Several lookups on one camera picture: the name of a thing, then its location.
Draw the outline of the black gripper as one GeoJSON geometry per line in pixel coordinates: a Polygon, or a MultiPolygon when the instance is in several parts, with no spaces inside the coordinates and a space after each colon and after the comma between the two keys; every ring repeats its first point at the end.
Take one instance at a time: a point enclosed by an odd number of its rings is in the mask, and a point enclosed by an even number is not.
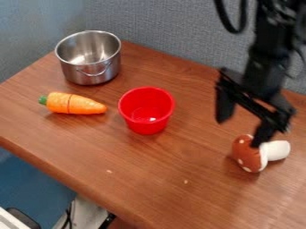
{"type": "Polygon", "coordinates": [[[240,104],[262,120],[256,129],[253,148],[268,142],[277,131],[289,130],[290,118],[297,113],[281,94],[292,54],[292,47],[252,46],[244,73],[226,67],[220,69],[216,119],[218,123],[229,120],[240,104]]]}

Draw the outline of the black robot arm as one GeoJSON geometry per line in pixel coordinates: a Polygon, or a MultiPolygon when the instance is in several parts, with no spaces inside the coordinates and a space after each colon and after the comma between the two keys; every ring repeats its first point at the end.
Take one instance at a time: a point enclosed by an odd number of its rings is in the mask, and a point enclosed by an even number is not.
{"type": "Polygon", "coordinates": [[[242,106],[262,123],[252,141],[254,148],[274,134],[289,130],[297,114],[294,106],[281,94],[289,77],[290,55],[306,45],[306,0],[257,0],[256,41],[249,49],[245,72],[220,69],[216,85],[216,119],[229,120],[234,108],[242,106]]]}

